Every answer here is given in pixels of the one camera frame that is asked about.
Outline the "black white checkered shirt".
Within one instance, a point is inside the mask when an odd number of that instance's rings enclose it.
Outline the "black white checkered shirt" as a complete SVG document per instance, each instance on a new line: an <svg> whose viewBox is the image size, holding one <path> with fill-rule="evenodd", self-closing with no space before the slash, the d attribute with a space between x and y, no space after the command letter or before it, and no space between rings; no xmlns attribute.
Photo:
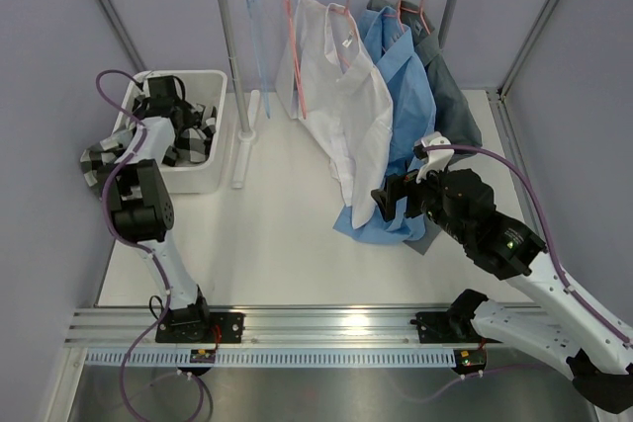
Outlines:
<svg viewBox="0 0 633 422"><path fill-rule="evenodd" d="M177 178L176 168L201 166L210 157L216 133L218 109L215 106L191 104L193 106L193 126L175 132L175 139L169 146L161 171L167 189L172 194L194 194L193 184ZM101 195L98 172L106 165L122 157L136 132L136 125L129 119L114 129L108 137L86 148L80 157L80 169L89 189Z"/></svg>

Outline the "blue wire hanger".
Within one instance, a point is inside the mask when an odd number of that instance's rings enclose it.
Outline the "blue wire hanger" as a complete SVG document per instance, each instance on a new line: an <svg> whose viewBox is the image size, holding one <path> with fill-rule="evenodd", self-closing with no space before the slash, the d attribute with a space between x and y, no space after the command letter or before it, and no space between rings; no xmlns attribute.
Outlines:
<svg viewBox="0 0 633 422"><path fill-rule="evenodd" d="M260 94L263 100L266 118L271 118L269 97L269 76L266 61L266 51L263 40L263 23L261 8L258 0L245 0L249 20L250 36L253 45L253 53L256 62L257 74L260 82Z"/></svg>

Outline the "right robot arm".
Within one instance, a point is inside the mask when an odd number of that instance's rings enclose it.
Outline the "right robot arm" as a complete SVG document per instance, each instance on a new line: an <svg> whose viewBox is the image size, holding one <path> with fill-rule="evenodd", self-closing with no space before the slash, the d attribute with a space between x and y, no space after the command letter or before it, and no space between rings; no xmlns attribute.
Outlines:
<svg viewBox="0 0 633 422"><path fill-rule="evenodd" d="M527 225L499 212L494 191L470 169L391 175L372 191L386 221L399 201L406 214L426 215L464 249L481 270L536 302L558 323L552 328L464 290L443 316L417 318L424 331L460 340L495 340L539 360L568 378L592 405L611 414L632 406L630 326L598 304L553 262L550 247Z"/></svg>

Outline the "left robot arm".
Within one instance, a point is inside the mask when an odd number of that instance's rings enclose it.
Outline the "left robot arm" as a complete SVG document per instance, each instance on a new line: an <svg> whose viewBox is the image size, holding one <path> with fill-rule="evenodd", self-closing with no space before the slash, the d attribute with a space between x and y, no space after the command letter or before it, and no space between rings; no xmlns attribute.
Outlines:
<svg viewBox="0 0 633 422"><path fill-rule="evenodd" d="M102 173L107 223L115 238L141 257L159 290L156 339L218 343L216 322L173 239L174 209L159 170L177 133L193 123L185 86L175 76L149 77L137 86L144 93L140 104L122 110L132 138Z"/></svg>

